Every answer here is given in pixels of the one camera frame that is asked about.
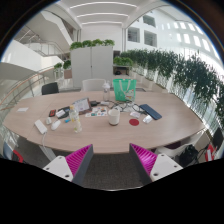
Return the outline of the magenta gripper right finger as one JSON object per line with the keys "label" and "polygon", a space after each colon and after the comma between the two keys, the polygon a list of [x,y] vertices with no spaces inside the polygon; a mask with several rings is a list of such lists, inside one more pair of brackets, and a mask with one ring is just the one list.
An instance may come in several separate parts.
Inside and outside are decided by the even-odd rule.
{"label": "magenta gripper right finger", "polygon": [[166,154],[151,152],[133,143],[129,144],[129,154],[134,161],[143,185],[159,180],[182,167]]}

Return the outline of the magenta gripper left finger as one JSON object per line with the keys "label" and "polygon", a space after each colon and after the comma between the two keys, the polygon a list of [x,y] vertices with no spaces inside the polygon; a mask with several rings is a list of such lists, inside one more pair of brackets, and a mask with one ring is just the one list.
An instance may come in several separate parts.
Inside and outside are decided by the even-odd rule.
{"label": "magenta gripper left finger", "polygon": [[93,145],[90,144],[66,157],[57,156],[44,170],[81,186],[92,157]]}

